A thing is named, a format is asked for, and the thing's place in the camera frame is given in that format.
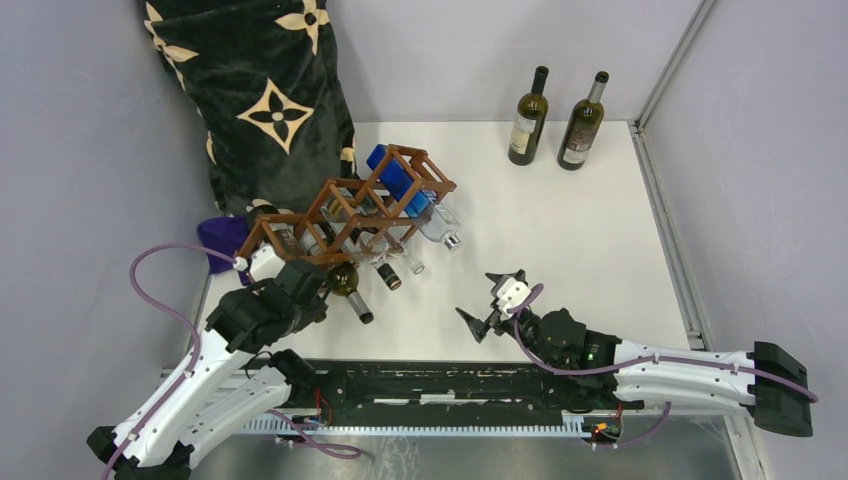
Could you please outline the tall clear glass bottle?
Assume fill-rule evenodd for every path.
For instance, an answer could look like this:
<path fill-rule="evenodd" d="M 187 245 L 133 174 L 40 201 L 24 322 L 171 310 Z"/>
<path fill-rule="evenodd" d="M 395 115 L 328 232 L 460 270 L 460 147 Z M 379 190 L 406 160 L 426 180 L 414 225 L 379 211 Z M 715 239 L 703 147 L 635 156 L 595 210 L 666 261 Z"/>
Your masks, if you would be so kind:
<path fill-rule="evenodd" d="M 387 264 L 390 258 L 399 258 L 414 275 L 425 270 L 424 263 L 391 234 L 385 233 L 378 240 L 374 237 L 374 233 L 363 230 L 356 240 L 357 246 L 366 254 L 368 264 L 374 269 Z"/>

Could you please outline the brown wooden wine rack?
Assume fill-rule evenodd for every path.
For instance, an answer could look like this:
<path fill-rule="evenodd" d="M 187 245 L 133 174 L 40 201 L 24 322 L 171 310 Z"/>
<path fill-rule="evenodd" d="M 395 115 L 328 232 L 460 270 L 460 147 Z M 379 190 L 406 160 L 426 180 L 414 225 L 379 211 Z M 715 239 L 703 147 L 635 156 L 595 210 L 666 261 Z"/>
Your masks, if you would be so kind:
<path fill-rule="evenodd" d="M 400 201 L 396 201 L 389 194 L 379 178 L 392 159 L 397 160 L 413 178 L 411 189 Z M 326 181 L 304 214 L 260 214 L 258 216 L 260 225 L 273 242 L 272 246 L 277 255 L 285 261 L 303 258 L 316 265 L 332 265 L 345 261 L 357 262 L 351 254 L 341 249 L 344 240 L 348 238 L 354 227 L 371 227 L 375 240 L 389 233 L 404 245 L 414 235 L 423 235 L 414 224 L 414 220 L 404 212 L 412 196 L 423 189 L 432 190 L 436 192 L 437 200 L 444 205 L 444 198 L 456 189 L 456 183 L 441 171 L 424 149 L 395 144 L 379 145 L 372 153 L 368 166 L 371 174 L 364 180 L 333 178 Z M 320 211 L 320 207 L 327 200 L 333 199 L 342 204 L 349 216 L 346 227 L 338 236 L 330 229 Z M 282 250 L 282 245 L 273 237 L 270 223 L 290 224 L 298 243 L 303 230 L 308 228 L 318 237 L 324 254 L 308 256 L 299 243 L 302 255 L 297 258 L 289 257 Z M 252 255 L 256 251 L 252 249 L 252 244 L 258 237 L 259 233 L 251 229 L 238 255 L 241 257 Z"/>

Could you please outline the green wine bottle black cap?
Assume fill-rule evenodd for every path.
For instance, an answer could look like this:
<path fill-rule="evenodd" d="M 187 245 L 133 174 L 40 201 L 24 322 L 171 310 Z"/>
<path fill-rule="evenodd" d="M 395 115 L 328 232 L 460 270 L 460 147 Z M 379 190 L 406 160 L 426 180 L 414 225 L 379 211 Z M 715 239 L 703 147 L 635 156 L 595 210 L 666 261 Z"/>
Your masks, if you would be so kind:
<path fill-rule="evenodd" d="M 530 91 L 518 102 L 508 150 L 508 158 L 515 165 L 529 165 L 535 158 L 549 111 L 549 102 L 544 96 L 548 75 L 547 66 L 538 66 Z"/>

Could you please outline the blue square vodka bottle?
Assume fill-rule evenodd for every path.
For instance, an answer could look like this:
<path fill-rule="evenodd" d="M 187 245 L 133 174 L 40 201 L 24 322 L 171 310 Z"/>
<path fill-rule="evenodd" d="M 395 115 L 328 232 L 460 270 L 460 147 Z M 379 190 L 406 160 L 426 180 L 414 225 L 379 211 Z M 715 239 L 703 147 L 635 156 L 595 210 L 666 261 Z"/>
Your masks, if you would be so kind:
<path fill-rule="evenodd" d="M 388 162 L 379 178 L 396 201 L 400 201 L 413 185 L 413 178 L 394 159 Z M 461 245 L 458 235 L 460 223 L 437 200 L 435 191 L 423 189 L 415 193 L 404 212 L 428 240 L 443 244 L 449 251 Z"/>

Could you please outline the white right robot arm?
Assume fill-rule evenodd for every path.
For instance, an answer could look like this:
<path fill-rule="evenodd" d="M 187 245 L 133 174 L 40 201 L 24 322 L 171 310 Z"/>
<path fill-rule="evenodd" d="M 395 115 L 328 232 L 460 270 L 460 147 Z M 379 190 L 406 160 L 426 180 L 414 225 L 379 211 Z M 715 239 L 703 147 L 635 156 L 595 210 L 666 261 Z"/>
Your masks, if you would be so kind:
<path fill-rule="evenodd" d="M 709 352 L 656 347 L 590 329 L 565 308 L 544 315 L 532 305 L 544 290 L 526 273 L 488 274 L 493 282 L 484 319 L 459 309 L 473 338 L 510 336 L 541 370 L 576 385 L 580 400 L 602 408 L 613 399 L 662 406 L 698 406 L 748 414 L 770 433 L 810 438 L 818 396 L 807 368 L 777 344 Z"/>

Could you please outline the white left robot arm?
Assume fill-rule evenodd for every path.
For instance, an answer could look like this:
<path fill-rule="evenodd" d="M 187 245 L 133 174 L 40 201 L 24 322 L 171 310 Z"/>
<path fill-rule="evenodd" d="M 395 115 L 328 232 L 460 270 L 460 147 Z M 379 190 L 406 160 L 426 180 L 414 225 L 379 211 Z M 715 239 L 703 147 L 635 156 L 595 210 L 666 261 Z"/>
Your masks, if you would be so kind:
<path fill-rule="evenodd" d="M 293 350 L 274 353 L 239 388 L 219 387 L 263 348 L 323 320 L 327 276 L 305 260 L 224 294 L 199 343 L 136 413 L 95 428 L 86 443 L 118 479 L 186 479 L 218 444 L 263 412 L 306 405 L 314 370 Z"/>

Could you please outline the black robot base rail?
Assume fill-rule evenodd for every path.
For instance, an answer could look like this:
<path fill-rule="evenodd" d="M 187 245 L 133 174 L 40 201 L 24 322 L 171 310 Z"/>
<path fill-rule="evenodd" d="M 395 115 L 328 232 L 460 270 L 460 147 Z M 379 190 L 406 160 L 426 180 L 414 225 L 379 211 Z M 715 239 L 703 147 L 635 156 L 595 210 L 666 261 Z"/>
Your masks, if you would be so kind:
<path fill-rule="evenodd" d="M 309 360 L 283 409 L 332 427 L 531 427 L 566 414 L 640 410 L 528 363 Z"/>

